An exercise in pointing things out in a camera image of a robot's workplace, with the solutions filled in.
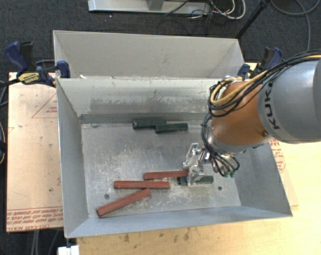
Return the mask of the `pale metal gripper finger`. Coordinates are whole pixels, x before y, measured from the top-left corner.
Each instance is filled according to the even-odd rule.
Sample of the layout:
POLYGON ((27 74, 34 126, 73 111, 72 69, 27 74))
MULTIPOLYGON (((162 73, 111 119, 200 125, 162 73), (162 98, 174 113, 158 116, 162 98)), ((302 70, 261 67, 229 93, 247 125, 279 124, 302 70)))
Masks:
POLYGON ((186 154, 186 160, 183 162, 183 169, 199 166, 202 153, 202 147, 200 147, 198 143, 192 143, 186 154))
POLYGON ((199 181, 204 176, 205 176, 205 173, 202 166, 191 166, 189 168, 189 172, 187 176, 187 184, 194 185, 197 181, 199 181))

